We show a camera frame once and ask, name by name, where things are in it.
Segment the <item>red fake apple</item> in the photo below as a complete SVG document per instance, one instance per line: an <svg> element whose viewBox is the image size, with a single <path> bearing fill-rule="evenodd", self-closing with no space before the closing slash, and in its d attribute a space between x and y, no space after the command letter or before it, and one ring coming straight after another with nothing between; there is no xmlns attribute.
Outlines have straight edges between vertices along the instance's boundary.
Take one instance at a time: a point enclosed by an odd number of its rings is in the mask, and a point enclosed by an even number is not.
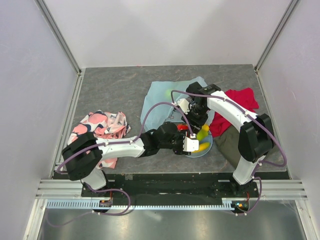
<svg viewBox="0 0 320 240"><path fill-rule="evenodd" d="M179 131L183 131L183 130L188 130L189 127L188 127L186 124L178 124L178 125L177 125L177 129L178 129Z"/></svg>

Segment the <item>green fake pear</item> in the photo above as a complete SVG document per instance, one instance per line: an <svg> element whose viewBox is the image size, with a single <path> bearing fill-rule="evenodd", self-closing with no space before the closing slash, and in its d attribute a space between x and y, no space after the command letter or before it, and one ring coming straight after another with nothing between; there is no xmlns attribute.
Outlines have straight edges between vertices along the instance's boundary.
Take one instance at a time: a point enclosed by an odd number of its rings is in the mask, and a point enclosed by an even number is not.
<svg viewBox="0 0 320 240"><path fill-rule="evenodd" d="M208 132L202 129L196 134L196 139L198 141L202 141L207 136L208 136Z"/></svg>

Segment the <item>yellow fake banana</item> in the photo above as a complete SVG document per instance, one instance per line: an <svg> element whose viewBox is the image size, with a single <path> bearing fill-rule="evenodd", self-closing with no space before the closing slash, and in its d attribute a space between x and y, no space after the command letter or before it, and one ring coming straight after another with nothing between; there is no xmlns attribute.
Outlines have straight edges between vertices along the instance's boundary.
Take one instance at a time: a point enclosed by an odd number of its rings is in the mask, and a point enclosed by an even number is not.
<svg viewBox="0 0 320 240"><path fill-rule="evenodd" d="M210 146L211 146L211 144L209 142L200 143L198 146L198 150L195 150L194 153L199 153L199 152L205 151Z"/></svg>

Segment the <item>yellow fake mango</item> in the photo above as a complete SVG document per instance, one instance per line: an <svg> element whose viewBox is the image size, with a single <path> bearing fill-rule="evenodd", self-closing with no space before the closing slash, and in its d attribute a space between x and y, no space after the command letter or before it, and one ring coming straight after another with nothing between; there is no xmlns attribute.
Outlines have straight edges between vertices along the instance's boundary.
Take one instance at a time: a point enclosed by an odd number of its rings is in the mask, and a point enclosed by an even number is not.
<svg viewBox="0 0 320 240"><path fill-rule="evenodd" d="M210 127L207 124L204 124L201 128L204 132L209 132L210 131Z"/></svg>

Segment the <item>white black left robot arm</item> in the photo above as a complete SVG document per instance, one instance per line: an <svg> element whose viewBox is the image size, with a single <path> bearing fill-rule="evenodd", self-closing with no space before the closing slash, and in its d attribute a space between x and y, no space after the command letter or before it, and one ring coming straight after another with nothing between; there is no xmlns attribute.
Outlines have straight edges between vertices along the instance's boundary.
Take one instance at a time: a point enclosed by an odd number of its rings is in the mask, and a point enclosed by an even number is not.
<svg viewBox="0 0 320 240"><path fill-rule="evenodd" d="M101 160L149 157L160 149L172 150L176 155L188 155L194 150L190 136L188 130L178 130L173 122L165 122L140 136L123 139L98 138L87 132L62 150L66 174L69 180L81 180L90 185L99 197L104 197L109 193L110 185L104 173L96 168Z"/></svg>

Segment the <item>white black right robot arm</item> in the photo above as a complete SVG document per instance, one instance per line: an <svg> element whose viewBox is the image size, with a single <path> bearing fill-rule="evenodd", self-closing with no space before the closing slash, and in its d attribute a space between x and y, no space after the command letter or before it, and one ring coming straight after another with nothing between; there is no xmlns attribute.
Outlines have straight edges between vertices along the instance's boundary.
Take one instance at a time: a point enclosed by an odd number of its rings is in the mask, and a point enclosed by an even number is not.
<svg viewBox="0 0 320 240"><path fill-rule="evenodd" d="M200 129L208 120L209 111L214 111L233 125L239 133L240 158L232 174L229 191L235 197L247 191L247 184L254 178L254 169L274 147L274 134L270 117L258 115L240 106L215 84L201 86L198 82L186 88L193 105L187 108L186 118L193 129Z"/></svg>

